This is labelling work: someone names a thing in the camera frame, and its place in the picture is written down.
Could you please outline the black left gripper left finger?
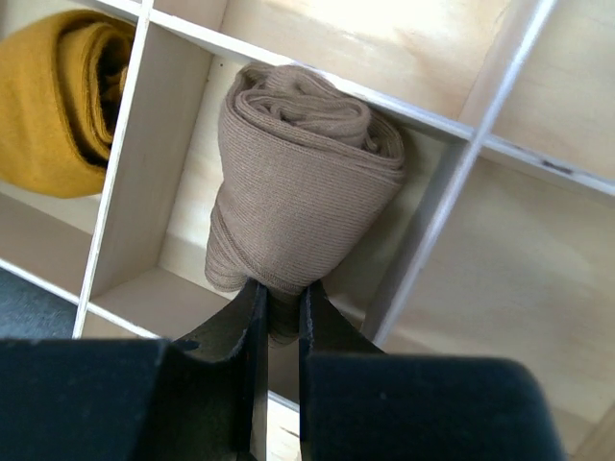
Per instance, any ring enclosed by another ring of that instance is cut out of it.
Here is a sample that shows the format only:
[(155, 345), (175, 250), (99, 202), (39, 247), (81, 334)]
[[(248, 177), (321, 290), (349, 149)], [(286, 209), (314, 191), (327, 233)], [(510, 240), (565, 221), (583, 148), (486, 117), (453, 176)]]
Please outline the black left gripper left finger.
[(267, 291), (168, 339), (5, 340), (5, 460), (262, 460)]

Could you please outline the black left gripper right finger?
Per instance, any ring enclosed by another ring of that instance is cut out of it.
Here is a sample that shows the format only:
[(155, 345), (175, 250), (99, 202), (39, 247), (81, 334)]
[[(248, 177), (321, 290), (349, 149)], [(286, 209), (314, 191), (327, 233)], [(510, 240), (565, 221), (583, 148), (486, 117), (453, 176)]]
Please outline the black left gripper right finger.
[(543, 391), (498, 357), (388, 354), (321, 283), (300, 304), (300, 438), (306, 460), (562, 460)]

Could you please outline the tan ribbed sock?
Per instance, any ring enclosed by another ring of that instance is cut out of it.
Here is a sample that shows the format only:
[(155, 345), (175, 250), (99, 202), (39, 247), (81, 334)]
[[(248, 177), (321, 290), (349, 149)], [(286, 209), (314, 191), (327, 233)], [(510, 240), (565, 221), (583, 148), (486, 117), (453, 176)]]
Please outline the tan ribbed sock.
[(302, 292), (342, 262), (405, 182), (403, 137), (304, 67), (251, 63), (223, 99), (217, 144), (223, 181), (206, 278), (221, 292), (263, 284), (270, 337), (289, 344)]

